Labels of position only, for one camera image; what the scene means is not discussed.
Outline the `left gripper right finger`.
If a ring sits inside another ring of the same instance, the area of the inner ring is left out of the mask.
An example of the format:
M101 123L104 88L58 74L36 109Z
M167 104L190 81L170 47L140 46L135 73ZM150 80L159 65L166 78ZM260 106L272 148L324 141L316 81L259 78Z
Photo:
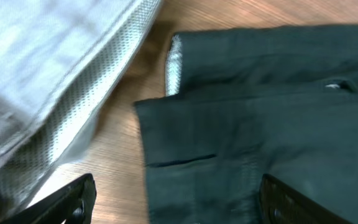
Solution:
M270 174L262 176L259 204L264 224L351 224Z

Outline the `folded grey shorts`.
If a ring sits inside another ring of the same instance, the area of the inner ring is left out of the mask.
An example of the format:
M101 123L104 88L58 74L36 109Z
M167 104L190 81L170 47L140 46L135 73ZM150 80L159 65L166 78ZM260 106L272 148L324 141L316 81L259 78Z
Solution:
M0 221L87 150L160 0L0 0Z

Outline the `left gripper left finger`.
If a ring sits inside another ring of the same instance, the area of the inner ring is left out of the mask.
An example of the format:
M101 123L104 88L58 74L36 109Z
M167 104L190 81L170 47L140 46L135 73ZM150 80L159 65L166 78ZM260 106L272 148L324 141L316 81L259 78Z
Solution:
M93 175L84 174L1 224L90 224L96 196Z

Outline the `black shorts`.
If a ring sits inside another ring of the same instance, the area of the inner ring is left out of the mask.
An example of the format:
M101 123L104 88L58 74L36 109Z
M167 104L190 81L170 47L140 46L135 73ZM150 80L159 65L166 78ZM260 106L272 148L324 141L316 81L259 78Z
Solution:
M358 25L178 32L135 104L151 223L261 223L264 174L358 223Z

